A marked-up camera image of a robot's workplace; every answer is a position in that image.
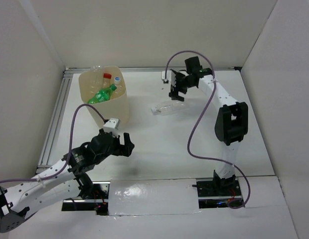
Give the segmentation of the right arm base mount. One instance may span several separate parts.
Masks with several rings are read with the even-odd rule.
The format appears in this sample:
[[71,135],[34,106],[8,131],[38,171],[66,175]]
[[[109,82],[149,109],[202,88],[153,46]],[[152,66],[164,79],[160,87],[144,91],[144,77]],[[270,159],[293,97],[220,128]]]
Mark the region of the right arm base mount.
[[243,204],[243,197],[238,180],[233,186],[225,189],[216,189],[211,179],[197,180],[193,185],[197,190],[200,209],[239,207]]

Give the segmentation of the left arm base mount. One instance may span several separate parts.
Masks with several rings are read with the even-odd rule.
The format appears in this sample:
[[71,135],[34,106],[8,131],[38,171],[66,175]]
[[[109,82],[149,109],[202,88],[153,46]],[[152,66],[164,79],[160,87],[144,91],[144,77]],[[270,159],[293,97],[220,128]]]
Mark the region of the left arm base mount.
[[98,216],[109,215],[110,181],[94,181],[87,195],[63,200],[63,212],[94,212]]

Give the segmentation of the green soda bottle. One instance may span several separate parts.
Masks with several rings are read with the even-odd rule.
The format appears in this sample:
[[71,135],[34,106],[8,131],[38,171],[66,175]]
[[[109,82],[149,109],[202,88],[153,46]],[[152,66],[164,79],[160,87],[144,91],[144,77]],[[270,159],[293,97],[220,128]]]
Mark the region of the green soda bottle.
[[110,87],[102,88],[100,91],[98,91],[94,97],[92,97],[88,103],[89,104],[97,104],[109,101],[113,92],[117,89],[117,87],[114,84],[111,84]]

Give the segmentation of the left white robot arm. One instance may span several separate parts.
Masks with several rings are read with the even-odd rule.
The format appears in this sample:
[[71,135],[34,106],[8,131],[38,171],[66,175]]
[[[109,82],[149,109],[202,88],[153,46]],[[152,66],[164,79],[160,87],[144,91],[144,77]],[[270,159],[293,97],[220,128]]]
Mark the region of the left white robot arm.
[[119,136],[100,130],[90,142],[70,151],[70,154],[34,176],[9,188],[0,186],[0,233],[8,233],[26,222],[39,210],[65,199],[87,199],[93,196],[94,184],[88,171],[108,156],[129,157],[135,145],[124,133]]

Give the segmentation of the red label bottle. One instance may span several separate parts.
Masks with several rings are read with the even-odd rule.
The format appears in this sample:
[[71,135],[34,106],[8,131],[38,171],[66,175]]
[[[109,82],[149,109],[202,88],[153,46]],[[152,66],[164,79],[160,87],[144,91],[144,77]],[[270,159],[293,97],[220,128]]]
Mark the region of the red label bottle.
[[111,84],[112,75],[110,73],[103,74],[103,82],[102,82],[102,89],[108,88]]

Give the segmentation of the clear bottle white cap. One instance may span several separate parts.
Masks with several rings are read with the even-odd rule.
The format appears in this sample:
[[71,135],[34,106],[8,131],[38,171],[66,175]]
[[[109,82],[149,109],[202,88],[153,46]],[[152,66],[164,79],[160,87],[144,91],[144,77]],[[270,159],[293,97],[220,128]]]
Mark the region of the clear bottle white cap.
[[117,98],[120,97],[123,93],[123,81],[120,77],[114,78],[114,85],[117,87],[113,92],[113,97]]

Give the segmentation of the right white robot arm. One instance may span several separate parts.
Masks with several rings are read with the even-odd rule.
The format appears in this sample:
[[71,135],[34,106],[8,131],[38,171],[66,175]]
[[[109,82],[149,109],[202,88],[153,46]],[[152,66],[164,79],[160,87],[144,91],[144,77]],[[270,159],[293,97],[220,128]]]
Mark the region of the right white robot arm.
[[170,81],[169,97],[184,101],[180,93],[186,94],[192,87],[209,96],[206,106],[217,109],[214,126],[216,138],[222,142],[221,166],[214,170],[212,189],[217,195],[224,195],[235,183],[235,161],[240,142],[248,132],[248,106],[233,98],[216,79],[210,68],[203,68],[197,56],[185,60],[185,73],[175,70],[165,78]]

